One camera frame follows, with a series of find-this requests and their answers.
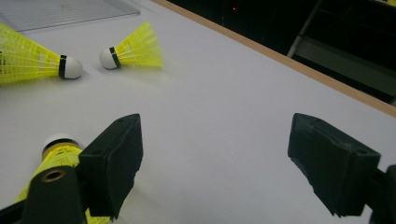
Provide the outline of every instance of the yellow object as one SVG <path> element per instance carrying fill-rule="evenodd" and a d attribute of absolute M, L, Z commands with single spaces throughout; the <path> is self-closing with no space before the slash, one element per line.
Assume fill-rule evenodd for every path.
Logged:
<path fill-rule="evenodd" d="M 67 165 L 76 167 L 79 163 L 78 154 L 81 151 L 82 150 L 78 145 L 69 142 L 58 143 L 49 147 L 43 153 L 43 161 L 35 170 L 32 178 L 40 172 L 55 166 Z M 23 189 L 17 199 L 17 202 L 26 199 L 28 190 L 29 184 Z M 110 221 L 109 217 L 91 217 L 89 209 L 86 211 L 85 215 L 87 217 L 88 224 L 107 224 Z"/>
<path fill-rule="evenodd" d="M 39 77 L 77 78 L 82 65 L 58 55 L 0 22 L 0 84 Z"/>
<path fill-rule="evenodd" d="M 107 69 L 120 67 L 122 64 L 163 66 L 163 54 L 158 38 L 147 21 L 115 48 L 102 51 L 99 59 Z"/>

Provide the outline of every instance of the white tabletop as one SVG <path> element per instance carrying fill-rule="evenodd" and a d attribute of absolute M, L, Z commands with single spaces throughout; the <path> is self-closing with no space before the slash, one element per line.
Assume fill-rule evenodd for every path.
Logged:
<path fill-rule="evenodd" d="M 98 59 L 149 21 L 163 69 L 104 69 Z M 287 155 L 291 118 L 324 119 L 396 163 L 396 119 L 149 0 L 139 16 L 25 33 L 79 58 L 83 77 L 0 87 L 0 207 L 40 163 L 45 139 L 87 146 L 139 113 L 145 156 L 122 208 L 126 223 L 368 223 L 332 217 Z"/>

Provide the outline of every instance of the shuttlecock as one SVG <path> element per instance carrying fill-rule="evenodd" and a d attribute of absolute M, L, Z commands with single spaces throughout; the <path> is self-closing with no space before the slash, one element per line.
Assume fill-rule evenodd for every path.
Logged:
<path fill-rule="evenodd" d="M 82 149 L 78 142 L 67 133 L 58 133 L 51 136 L 45 143 L 42 152 L 42 162 L 33 173 L 33 177 L 39 173 L 56 166 L 76 167 L 79 164 L 78 155 Z M 28 184 L 21 194 L 17 202 L 26 199 L 30 185 Z M 107 224 L 110 217 L 91 217 L 90 209 L 85 212 L 87 224 Z"/>
<path fill-rule="evenodd" d="M 100 56 L 104 68 L 113 69 L 122 64 L 163 66 L 163 54 L 151 25 L 145 21 L 115 48 L 104 49 Z"/>
<path fill-rule="evenodd" d="M 39 77 L 77 78 L 81 62 L 58 55 L 0 22 L 0 84 Z"/>

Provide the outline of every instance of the brown edge trim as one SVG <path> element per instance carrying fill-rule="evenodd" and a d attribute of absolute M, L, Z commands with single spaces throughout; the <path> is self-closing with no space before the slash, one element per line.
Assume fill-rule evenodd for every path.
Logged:
<path fill-rule="evenodd" d="M 349 97 L 352 97 L 355 100 L 358 100 L 370 107 L 373 107 L 377 110 L 380 110 L 380 111 L 396 118 L 396 106 L 388 105 L 388 104 L 374 98 L 371 95 L 368 95 L 362 91 L 358 91 L 358 90 L 356 90 L 342 82 L 339 82 L 331 77 L 327 77 L 306 65 L 298 63 L 298 62 L 294 61 L 293 59 L 286 57 L 283 54 L 280 54 L 274 50 L 268 49 L 267 47 L 265 47 L 257 42 L 254 42 L 242 35 L 239 35 L 225 27 L 222 27 L 222 26 L 214 23 L 213 21 L 209 21 L 201 16 L 198 16 L 198 15 L 196 15 L 182 7 L 179 7 L 175 4 L 172 4 L 166 0 L 151 0 L 151 1 L 162 6 L 162 7 L 166 7 L 168 9 L 176 12 L 177 14 L 184 16 L 192 21 L 198 22 L 198 23 L 202 24 L 203 26 L 206 26 L 207 28 L 210 28 L 216 32 L 223 34 L 223 35 L 226 35 L 226 36 L 230 37 L 231 39 L 247 46 L 248 48 L 254 49 L 267 57 L 270 57 L 280 63 L 285 64 L 287 67 L 294 69 L 297 72 L 300 72 L 308 77 L 311 77 L 314 80 L 316 80 L 316 81 L 318 81 L 332 89 L 340 91 L 341 93 L 343 93 Z"/>

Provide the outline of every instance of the clear plastic tray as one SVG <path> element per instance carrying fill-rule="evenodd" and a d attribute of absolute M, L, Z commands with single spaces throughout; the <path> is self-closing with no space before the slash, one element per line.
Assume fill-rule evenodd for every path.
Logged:
<path fill-rule="evenodd" d="M 140 14 L 140 0 L 0 0 L 0 22 L 26 31 Z"/>

